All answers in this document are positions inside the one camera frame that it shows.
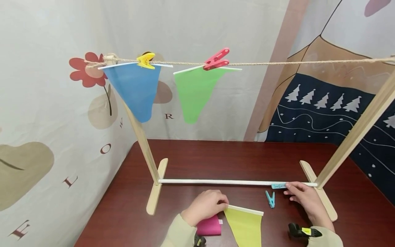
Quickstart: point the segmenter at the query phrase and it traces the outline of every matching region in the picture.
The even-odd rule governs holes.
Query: wooden stand
[[[106,58],[113,58],[114,55],[108,55]],[[380,91],[373,98],[372,102],[366,108],[365,112],[356,122],[350,133],[346,136],[344,141],[338,147],[336,152],[333,154],[329,162],[326,164],[322,172],[315,175],[310,164],[306,161],[301,160],[299,163],[309,181],[305,183],[308,186],[314,187],[317,191],[322,203],[324,204],[326,211],[332,221],[337,220],[337,213],[326,195],[323,187],[328,180],[337,171],[340,165],[344,162],[347,156],[353,151],[356,145],[362,140],[365,134],[372,128],[374,123],[379,119],[387,107],[395,99],[395,71],[391,74],[388,80],[384,83]],[[136,120],[129,107],[124,103],[126,112],[128,113],[130,123],[132,124],[133,130],[136,134],[137,141],[143,152],[145,161],[148,169],[151,173],[154,184],[152,185],[151,194],[148,199],[147,213],[150,215],[155,214],[156,205],[158,204],[158,198],[160,189],[163,183],[189,183],[189,184],[239,184],[239,185],[272,185],[276,183],[285,182],[273,182],[273,181],[238,181],[238,180],[209,180],[209,179],[164,179],[168,159],[164,158],[159,164],[159,168],[156,168],[154,158],[151,153],[151,149],[148,145],[147,138],[145,136],[143,127],[139,121]]]

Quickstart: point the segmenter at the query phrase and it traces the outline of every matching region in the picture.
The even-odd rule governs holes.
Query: tree illustration
[[[344,94],[342,94],[342,96],[340,96],[340,98],[336,101],[336,103],[331,107],[331,109],[333,109],[332,111],[341,108],[341,105],[343,104],[343,95]]]
[[[317,109],[326,108],[326,103],[328,103],[328,98],[329,98],[328,94],[329,93],[326,93],[326,95],[324,97],[322,97],[322,99],[320,101],[318,101],[317,104],[314,105],[317,107]]]
[[[288,96],[285,97],[288,100],[288,102],[297,100],[297,97],[299,95],[299,86],[300,84],[295,88],[295,90],[293,90],[293,92],[291,92],[290,94],[288,94]]]
[[[354,111],[358,112],[357,108],[359,108],[359,99],[362,98],[361,96],[358,96],[358,98],[354,99],[350,103],[348,103],[346,106],[343,107],[343,109],[346,109],[346,111]]]
[[[313,89],[313,91],[311,91],[310,93],[306,94],[299,102],[302,102],[302,104],[310,104],[310,101],[313,99],[314,96],[314,91],[315,89]]]
[[[384,120],[383,122],[387,124],[387,128],[395,128],[395,115],[393,115],[392,117],[388,117],[388,119]]]

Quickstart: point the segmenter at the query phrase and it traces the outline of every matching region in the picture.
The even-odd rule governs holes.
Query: red clothespin
[[[224,56],[226,56],[229,53],[229,48],[224,48],[220,50],[218,53],[216,53],[214,56],[212,56],[209,60],[207,60],[205,63],[206,65],[203,66],[204,70],[212,70],[215,68],[219,68],[225,65],[229,64],[229,60],[220,60]]]

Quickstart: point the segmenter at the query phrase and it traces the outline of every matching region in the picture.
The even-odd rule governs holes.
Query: clothesline
[[[106,61],[117,61],[117,62],[138,62],[137,60],[123,59],[123,58],[108,58],[103,57],[104,62],[92,62],[85,60],[87,68],[95,68],[100,66],[106,66]],[[286,64],[335,64],[335,63],[374,63],[374,62],[395,62],[395,56],[392,55],[387,58],[365,58],[365,59],[353,59],[353,60],[326,60],[326,61],[300,61],[300,62],[246,62],[246,63],[230,63],[227,66],[253,66],[253,65],[286,65]],[[150,61],[150,64],[172,64],[172,65],[205,65],[205,63],[196,62],[164,62],[164,61]]]

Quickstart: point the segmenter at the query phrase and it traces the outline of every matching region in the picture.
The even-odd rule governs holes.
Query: sleeve
[[[339,235],[331,230],[320,226],[312,226],[311,228],[320,231],[322,236],[318,238],[310,237],[307,247],[343,247],[343,242]]]
[[[171,223],[161,247],[192,247],[195,234],[196,227],[188,225],[178,214]]]

